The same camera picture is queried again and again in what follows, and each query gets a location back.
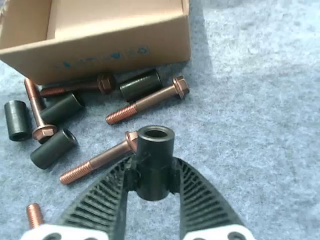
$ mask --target gray carpet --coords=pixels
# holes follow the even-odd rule
[[[105,169],[71,186],[60,174],[150,124],[176,132],[174,155],[216,186],[256,239],[320,238],[319,0],[193,0],[190,14],[192,60],[158,67],[168,83],[185,76],[186,99],[109,126],[105,116],[125,105],[120,95],[83,95],[86,111],[60,126],[79,147],[48,170],[30,160],[37,142],[9,141],[1,108],[1,239],[28,230],[30,203],[55,223]],[[0,76],[0,105],[27,103],[23,76],[3,63]],[[146,202],[130,193],[125,239],[179,239],[179,196]]]

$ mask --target copper-colored bolt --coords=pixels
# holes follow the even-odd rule
[[[39,227],[44,223],[40,207],[37,203],[32,203],[26,207],[26,214],[28,216],[29,225],[31,229]]]
[[[48,87],[40,91],[43,98],[52,97],[56,95],[66,94],[70,92],[80,91],[100,91],[103,94],[109,94],[116,87],[116,79],[111,73],[100,73],[93,79],[78,82],[72,85],[61,87]]]
[[[135,103],[108,115],[105,118],[106,122],[109,125],[116,124],[174,95],[179,95],[179,97],[183,99],[185,95],[189,93],[188,84],[185,78],[183,76],[178,76],[172,80],[172,85],[141,98]]]
[[[91,158],[89,161],[82,163],[79,166],[65,172],[60,176],[60,182],[64,185],[70,184],[75,180],[87,175],[95,169],[102,167],[110,161],[117,159],[128,152],[137,151],[138,133],[125,132],[125,140],[118,145],[108,149],[107,151]]]
[[[43,109],[43,104],[36,85],[29,78],[26,78],[24,86],[37,125],[37,128],[32,132],[32,138],[43,144],[58,131],[58,128],[55,125],[46,124],[42,120],[40,112]]]

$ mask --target black cylindrical spacer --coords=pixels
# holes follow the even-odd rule
[[[55,104],[43,109],[40,113],[47,124],[58,124],[85,107],[85,103],[76,93],[65,96]]]
[[[163,87],[156,69],[134,76],[120,84],[119,89],[127,102],[135,102]]]
[[[142,199],[158,201],[169,194],[174,141],[174,131],[164,126],[145,126],[138,131],[136,192]]]
[[[63,129],[33,151],[30,158],[38,168],[47,169],[77,144],[76,137],[69,130]]]
[[[27,106],[23,101],[11,100],[4,105],[9,139],[15,142],[31,138],[31,123]]]

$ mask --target black tool jaw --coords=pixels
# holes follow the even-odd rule
[[[175,160],[180,170],[181,239],[193,231],[231,224],[243,225],[229,203],[208,180],[185,161]]]
[[[110,168],[62,214],[58,225],[104,231],[110,240],[123,240],[126,228],[129,184],[128,158]]]

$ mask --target white tool part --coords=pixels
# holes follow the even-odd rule
[[[109,240],[109,237],[99,230],[42,224],[24,233],[21,240]]]
[[[188,232],[183,240],[256,240],[245,226],[232,224]]]

